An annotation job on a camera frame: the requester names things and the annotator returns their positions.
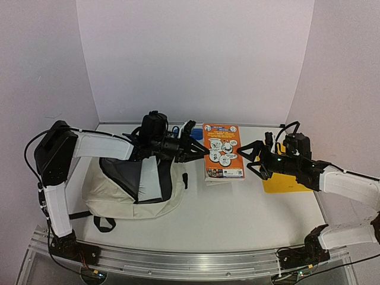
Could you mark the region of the orange comic book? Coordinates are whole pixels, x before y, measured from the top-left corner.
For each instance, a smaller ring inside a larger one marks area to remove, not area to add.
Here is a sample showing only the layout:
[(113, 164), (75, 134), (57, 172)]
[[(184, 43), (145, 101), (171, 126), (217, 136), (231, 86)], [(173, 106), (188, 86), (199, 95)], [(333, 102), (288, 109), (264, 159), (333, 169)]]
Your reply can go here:
[(241, 147), (239, 127), (204, 123), (202, 131), (204, 146), (209, 150), (204, 159), (205, 181), (224, 183), (244, 180), (243, 158), (237, 152)]

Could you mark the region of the cream white backpack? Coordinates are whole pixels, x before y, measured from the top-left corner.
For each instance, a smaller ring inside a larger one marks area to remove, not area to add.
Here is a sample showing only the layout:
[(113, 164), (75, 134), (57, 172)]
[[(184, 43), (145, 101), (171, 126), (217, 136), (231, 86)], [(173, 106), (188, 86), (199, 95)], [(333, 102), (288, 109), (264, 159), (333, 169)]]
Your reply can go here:
[(91, 159), (82, 187), (88, 209), (70, 219), (92, 216), (97, 229), (108, 233), (117, 220), (156, 219), (176, 209), (188, 188), (188, 173), (182, 164), (156, 160), (162, 199), (138, 202), (142, 161)]

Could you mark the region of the palm leaf cover book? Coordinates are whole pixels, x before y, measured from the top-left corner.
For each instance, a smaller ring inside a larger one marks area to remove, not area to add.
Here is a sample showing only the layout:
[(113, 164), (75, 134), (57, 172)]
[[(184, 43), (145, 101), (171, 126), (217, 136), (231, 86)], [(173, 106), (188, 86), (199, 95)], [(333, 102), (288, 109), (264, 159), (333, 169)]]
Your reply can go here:
[(159, 172), (155, 156), (142, 161), (138, 202), (162, 199)]

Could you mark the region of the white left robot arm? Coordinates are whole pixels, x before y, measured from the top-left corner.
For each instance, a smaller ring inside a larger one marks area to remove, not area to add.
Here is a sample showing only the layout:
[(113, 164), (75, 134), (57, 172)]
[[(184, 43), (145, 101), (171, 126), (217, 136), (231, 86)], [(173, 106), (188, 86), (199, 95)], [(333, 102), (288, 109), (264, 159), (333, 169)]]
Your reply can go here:
[[(92, 216), (99, 230), (107, 233), (119, 219), (154, 219), (179, 205), (188, 185), (184, 164), (210, 153), (192, 137), (194, 126), (188, 121), (172, 132), (166, 117), (158, 114), (145, 116), (130, 134), (78, 129), (65, 121), (39, 134), (31, 171), (37, 176), (40, 208), (57, 249), (67, 258), (80, 253), (71, 224), (80, 214), (68, 212), (66, 198), (74, 158), (90, 159), (82, 190), (87, 206), (83, 216)], [(109, 226), (99, 226), (101, 219)]]

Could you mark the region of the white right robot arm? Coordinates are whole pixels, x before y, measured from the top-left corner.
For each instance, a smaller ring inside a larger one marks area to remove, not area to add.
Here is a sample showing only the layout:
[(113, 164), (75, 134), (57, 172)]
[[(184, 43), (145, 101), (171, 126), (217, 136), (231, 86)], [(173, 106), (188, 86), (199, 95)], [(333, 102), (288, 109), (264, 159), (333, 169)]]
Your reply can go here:
[[(249, 160), (246, 167), (267, 181), (275, 173), (292, 176), (298, 184), (316, 192), (335, 194), (379, 212), (379, 179), (344, 170), (330, 162), (313, 160), (308, 138), (286, 138), (285, 152), (271, 141), (254, 141), (238, 148)], [(324, 225), (313, 234), (323, 250), (360, 243), (379, 243), (379, 214), (358, 222)]]

